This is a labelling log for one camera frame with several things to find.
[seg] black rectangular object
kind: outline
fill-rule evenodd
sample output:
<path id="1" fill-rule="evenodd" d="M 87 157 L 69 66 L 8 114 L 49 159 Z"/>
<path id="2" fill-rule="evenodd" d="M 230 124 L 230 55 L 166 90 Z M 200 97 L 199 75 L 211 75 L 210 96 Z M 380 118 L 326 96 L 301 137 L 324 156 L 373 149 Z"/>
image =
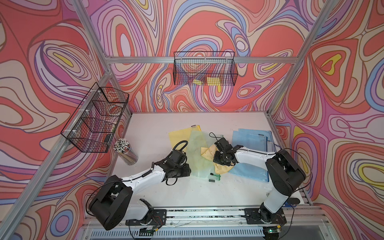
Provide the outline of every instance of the black rectangular object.
<path id="1" fill-rule="evenodd" d="M 265 165 L 273 186 L 279 193 L 289 197 L 306 178 L 304 171 L 285 150 L 278 151 Z"/>
<path id="2" fill-rule="evenodd" d="M 123 219 L 133 191 L 116 175 L 110 176 L 106 182 L 88 207 L 104 229 L 111 230 Z"/>
<path id="3" fill-rule="evenodd" d="M 246 216 L 245 219 L 247 220 L 247 224 L 265 224 L 261 220 L 256 220 L 259 218 L 258 216 L 256 216 L 258 211 L 259 211 L 259 209 L 244 209 L 245 216 Z M 276 218 L 272 221 L 271 224 L 280 224 L 281 225 L 281 224 L 286 224 L 286 223 L 287 223 L 287 219 L 285 218 L 283 209 L 279 209 L 276 212 Z"/>
<path id="4" fill-rule="evenodd" d="M 153 215 L 150 223 L 148 223 L 146 226 L 164 226 L 167 221 L 167 210 L 166 209 L 154 209 Z M 143 226 L 139 220 L 137 219 L 131 219 L 125 221 L 126 226 Z"/>

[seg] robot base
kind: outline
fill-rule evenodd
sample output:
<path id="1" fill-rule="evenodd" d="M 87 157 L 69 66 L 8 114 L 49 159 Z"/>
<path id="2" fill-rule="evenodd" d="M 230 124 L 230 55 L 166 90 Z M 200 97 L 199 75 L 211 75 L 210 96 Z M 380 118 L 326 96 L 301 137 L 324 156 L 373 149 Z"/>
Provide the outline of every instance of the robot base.
<path id="1" fill-rule="evenodd" d="M 142 220 L 131 219 L 126 220 L 126 226 L 164 226 L 167 220 L 167 210 L 166 209 L 154 209 L 152 212 L 152 221 L 148 224 L 143 224 Z"/>
<path id="2" fill-rule="evenodd" d="M 259 213 L 259 209 L 244 209 L 245 218 L 247 220 L 247 224 L 265 224 L 261 220 L 261 214 Z M 272 220 L 270 224 L 286 224 L 287 220 L 285 218 L 283 209 L 279 209 L 275 213 L 276 217 Z"/>

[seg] plastic bag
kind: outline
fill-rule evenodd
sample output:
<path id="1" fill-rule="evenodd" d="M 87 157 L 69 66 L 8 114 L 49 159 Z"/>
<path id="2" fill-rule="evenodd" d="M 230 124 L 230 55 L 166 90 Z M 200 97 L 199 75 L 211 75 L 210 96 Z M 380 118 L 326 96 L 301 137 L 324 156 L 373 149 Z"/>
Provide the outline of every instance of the plastic bag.
<path id="1" fill-rule="evenodd" d="M 201 156 L 201 147 L 210 147 L 216 139 L 207 132 L 193 131 L 189 137 L 187 149 L 187 163 L 191 168 L 191 175 L 200 178 L 209 178 L 215 172 L 213 163 Z"/>
<path id="2" fill-rule="evenodd" d="M 243 145 L 244 147 L 247 147 L 249 149 L 259 150 L 264 152 L 267 151 L 266 136 L 249 133 L 249 132 L 255 132 L 258 130 L 251 130 L 251 129 L 241 129 L 241 130 L 245 130 L 245 131 L 233 131 L 232 146 Z M 240 177 L 246 177 L 249 179 L 261 181 L 261 182 L 269 182 L 269 175 L 267 170 L 257 166 L 253 166 L 251 164 L 247 164 L 247 163 L 237 163 L 229 171 L 229 173 L 240 176 Z"/>

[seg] pen holder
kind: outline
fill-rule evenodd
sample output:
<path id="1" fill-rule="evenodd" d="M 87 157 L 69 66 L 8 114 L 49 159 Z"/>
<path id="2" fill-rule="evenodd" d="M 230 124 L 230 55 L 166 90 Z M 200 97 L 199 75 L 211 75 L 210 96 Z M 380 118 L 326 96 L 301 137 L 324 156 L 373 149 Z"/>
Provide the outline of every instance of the pen holder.
<path id="1" fill-rule="evenodd" d="M 124 152 L 117 152 L 117 153 L 128 165 L 135 164 L 139 159 L 137 154 L 132 150 L 131 146 L 128 146 Z"/>

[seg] yellow sponge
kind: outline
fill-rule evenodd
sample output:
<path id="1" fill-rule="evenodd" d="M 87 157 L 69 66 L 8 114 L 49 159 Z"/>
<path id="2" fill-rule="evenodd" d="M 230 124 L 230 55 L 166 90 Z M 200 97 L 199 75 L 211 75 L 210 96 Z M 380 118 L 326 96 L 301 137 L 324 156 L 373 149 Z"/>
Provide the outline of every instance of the yellow sponge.
<path id="1" fill-rule="evenodd" d="M 193 79 L 192 83 L 197 84 L 197 85 L 202 84 L 202 82 L 200 80 L 196 80 L 196 79 Z"/>
<path id="2" fill-rule="evenodd" d="M 221 81 L 220 81 L 220 78 L 207 77 L 207 84 L 208 86 L 220 86 Z"/>

